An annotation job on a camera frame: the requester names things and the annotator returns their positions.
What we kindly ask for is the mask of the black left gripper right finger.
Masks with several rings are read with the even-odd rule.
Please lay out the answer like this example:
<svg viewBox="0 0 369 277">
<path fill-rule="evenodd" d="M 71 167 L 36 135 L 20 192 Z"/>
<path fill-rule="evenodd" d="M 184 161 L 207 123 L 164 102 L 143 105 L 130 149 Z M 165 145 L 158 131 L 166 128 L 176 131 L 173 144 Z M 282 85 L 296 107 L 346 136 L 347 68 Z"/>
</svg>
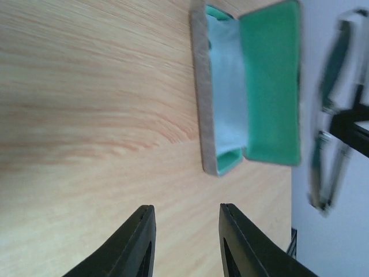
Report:
<svg viewBox="0 0 369 277">
<path fill-rule="evenodd" d="M 234 204 L 221 204 L 220 250 L 225 276 L 315 276 L 296 260 L 297 231 L 279 248 Z"/>
</svg>

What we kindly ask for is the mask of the grey felt glasses case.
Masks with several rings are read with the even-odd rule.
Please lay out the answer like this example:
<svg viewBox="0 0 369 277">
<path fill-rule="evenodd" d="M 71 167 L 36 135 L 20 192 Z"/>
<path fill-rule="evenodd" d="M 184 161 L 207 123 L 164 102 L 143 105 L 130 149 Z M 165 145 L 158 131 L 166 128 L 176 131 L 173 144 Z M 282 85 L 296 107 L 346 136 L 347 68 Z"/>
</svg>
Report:
<svg viewBox="0 0 369 277">
<path fill-rule="evenodd" d="M 204 172 L 220 177 L 243 159 L 297 166 L 301 161 L 301 5 L 279 1 L 234 17 L 205 1 L 190 10 L 198 124 Z M 239 22 L 246 82 L 248 141 L 216 154 L 207 16 Z"/>
</svg>

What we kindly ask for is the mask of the black round sunglasses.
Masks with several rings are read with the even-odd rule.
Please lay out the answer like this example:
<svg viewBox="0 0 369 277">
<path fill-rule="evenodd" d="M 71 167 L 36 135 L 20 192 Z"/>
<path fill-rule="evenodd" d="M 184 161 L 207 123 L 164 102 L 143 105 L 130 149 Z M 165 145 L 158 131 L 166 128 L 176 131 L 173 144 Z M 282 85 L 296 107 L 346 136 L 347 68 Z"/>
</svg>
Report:
<svg viewBox="0 0 369 277">
<path fill-rule="evenodd" d="M 332 120 L 331 114 L 325 113 L 322 111 L 322 102 L 324 98 L 329 97 L 329 99 L 333 102 L 336 109 L 343 110 L 343 109 L 340 109 L 335 104 L 334 93 L 336 91 L 340 78 L 343 76 L 344 66 L 348 63 L 349 52 L 354 43 L 354 31 L 355 31 L 356 24 L 352 20 L 349 19 L 350 16 L 360 16 L 362 18 L 362 25 L 360 27 L 362 34 L 359 40 L 359 49 L 358 49 L 359 53 L 358 53 L 358 58 L 356 62 L 357 64 L 356 76 L 355 76 L 356 82 L 353 86 L 353 91 L 350 94 L 352 98 L 350 108 L 352 107 L 352 104 L 353 104 L 357 84 L 365 85 L 365 90 L 362 94 L 362 98 L 368 88 L 368 9 L 356 8 L 356 9 L 351 9 L 351 10 L 341 13 L 337 19 L 338 32 L 328 52 L 328 55 L 327 55 L 327 58 L 326 58 L 326 61 L 323 67 L 321 79 L 319 81 L 319 85 L 317 89 L 317 104 L 315 106 L 315 111 L 312 115 L 312 128 L 314 130 L 314 137 L 315 137 L 316 132 L 319 129 L 323 130 L 324 132 L 328 132 L 330 122 Z M 329 139 L 329 141 L 324 143 L 323 150 L 321 153 L 322 167 L 323 167 L 322 182 L 325 185 L 328 183 L 330 176 L 328 178 L 325 178 L 324 176 L 323 153 L 324 153 L 325 145 L 329 143 L 333 137 L 334 136 L 332 136 Z M 347 166 L 347 161 L 345 162 L 344 173 L 345 173 L 345 168 Z"/>
</svg>

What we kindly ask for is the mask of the blue cleaning cloth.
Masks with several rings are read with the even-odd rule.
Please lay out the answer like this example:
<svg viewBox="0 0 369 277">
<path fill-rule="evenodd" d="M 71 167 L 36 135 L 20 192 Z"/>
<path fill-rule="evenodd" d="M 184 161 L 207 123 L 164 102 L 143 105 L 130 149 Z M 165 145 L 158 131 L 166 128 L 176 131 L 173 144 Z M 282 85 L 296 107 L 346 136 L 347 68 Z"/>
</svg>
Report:
<svg viewBox="0 0 369 277">
<path fill-rule="evenodd" d="M 239 22 L 207 16 L 216 154 L 248 141 L 246 82 Z"/>
</svg>

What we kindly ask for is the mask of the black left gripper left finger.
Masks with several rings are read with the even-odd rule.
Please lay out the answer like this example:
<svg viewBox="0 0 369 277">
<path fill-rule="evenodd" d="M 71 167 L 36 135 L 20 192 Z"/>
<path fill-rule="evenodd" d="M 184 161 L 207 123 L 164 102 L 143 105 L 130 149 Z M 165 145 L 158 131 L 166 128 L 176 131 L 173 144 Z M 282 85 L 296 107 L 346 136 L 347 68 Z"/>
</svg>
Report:
<svg viewBox="0 0 369 277">
<path fill-rule="evenodd" d="M 65 275 L 152 276 L 155 242 L 155 208 L 142 205 L 101 247 Z"/>
</svg>

